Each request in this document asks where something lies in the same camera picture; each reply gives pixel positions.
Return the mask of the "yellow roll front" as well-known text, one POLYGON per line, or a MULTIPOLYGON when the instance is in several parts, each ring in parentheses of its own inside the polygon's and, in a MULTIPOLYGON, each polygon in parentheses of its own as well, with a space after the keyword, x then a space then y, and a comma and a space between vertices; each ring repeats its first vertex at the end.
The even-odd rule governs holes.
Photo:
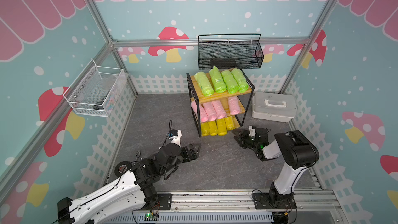
POLYGON ((218 135, 218 127, 215 121, 209 121, 209 135, 210 136, 216 136, 218 135))

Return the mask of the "yellow roll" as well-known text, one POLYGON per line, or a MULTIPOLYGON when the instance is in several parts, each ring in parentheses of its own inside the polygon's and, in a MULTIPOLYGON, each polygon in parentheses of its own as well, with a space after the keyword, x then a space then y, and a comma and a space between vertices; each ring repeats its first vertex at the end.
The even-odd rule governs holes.
POLYGON ((210 135, 210 127, 208 122, 201 123, 201 134, 202 137, 210 135))
POLYGON ((217 119, 216 124, 217 124, 218 135, 219 136, 227 135, 228 131, 225 119, 224 118, 217 119))
POLYGON ((224 120, 225 120, 225 123, 226 123, 226 129, 228 130, 228 131, 232 131, 232 130, 234 130, 235 129, 235 124, 234 124, 234 120, 233 120, 234 118, 232 117, 232 116, 228 116, 228 117, 226 117, 224 120))
POLYGON ((218 135, 218 127, 215 121, 209 121, 209 135, 210 136, 216 136, 218 135))

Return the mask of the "green roll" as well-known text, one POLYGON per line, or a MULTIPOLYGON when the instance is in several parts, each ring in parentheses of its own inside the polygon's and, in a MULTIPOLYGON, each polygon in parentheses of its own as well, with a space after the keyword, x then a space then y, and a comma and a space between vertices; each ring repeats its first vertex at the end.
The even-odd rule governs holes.
POLYGON ((229 94, 234 94, 238 91, 238 83, 233 77, 232 73, 230 70, 224 70, 221 72, 222 78, 224 80, 224 83, 226 84, 227 91, 229 94))
POLYGON ((214 94, 214 89, 212 88, 211 83, 204 72, 197 72, 194 75, 194 78, 204 96, 211 96, 214 94))
POLYGON ((234 79, 236 80, 236 82, 238 84, 238 91, 240 93, 246 92, 249 88, 249 85, 246 81, 246 78, 245 78, 242 70, 239 68, 234 68, 231 70, 231 74, 233 75, 234 79))
POLYGON ((227 86, 223 80, 219 68, 213 66, 213 68, 209 71, 209 75, 216 93, 223 93, 227 90, 227 86))

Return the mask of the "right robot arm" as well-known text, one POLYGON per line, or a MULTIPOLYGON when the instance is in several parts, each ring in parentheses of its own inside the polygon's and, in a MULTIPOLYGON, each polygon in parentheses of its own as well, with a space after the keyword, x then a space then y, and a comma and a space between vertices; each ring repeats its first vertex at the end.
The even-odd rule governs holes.
POLYGON ((319 151, 300 131, 276 133, 275 140, 270 142, 268 128, 250 126, 248 129, 232 131, 234 139, 243 149, 255 152, 260 161, 271 161, 283 157, 284 166, 271 184, 268 192, 252 191, 256 209, 296 208, 294 189, 302 174, 313 167, 319 160, 319 151))

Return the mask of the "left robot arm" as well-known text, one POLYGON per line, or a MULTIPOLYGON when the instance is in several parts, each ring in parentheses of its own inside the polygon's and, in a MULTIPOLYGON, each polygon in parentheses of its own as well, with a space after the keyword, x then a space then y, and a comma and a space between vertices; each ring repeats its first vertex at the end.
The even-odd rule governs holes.
POLYGON ((199 157, 199 143, 181 146, 182 132, 169 129, 159 151, 126 164, 117 179, 84 197, 58 202, 56 224, 103 224, 127 211, 160 208, 154 184, 167 180, 182 163, 199 157))

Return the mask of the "pink roll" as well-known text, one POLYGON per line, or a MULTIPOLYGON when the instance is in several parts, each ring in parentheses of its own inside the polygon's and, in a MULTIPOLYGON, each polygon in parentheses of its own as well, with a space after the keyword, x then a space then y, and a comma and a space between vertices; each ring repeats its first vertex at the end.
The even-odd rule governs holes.
POLYGON ((212 101, 212 105, 216 112, 217 119, 223 119, 227 117, 227 113, 220 100, 212 101))
POLYGON ((194 111, 195 115, 200 115, 201 123, 207 122, 209 120, 208 115, 206 114, 203 106, 201 104, 197 104, 196 101, 191 102, 191 108, 194 111))
POLYGON ((218 117, 212 102, 203 103, 203 108, 208 116, 209 121, 215 121, 218 117))
POLYGON ((229 111, 231 115, 237 115, 240 114, 240 106, 239 106, 239 100, 237 96, 232 96, 228 98, 228 106, 229 106, 229 111))

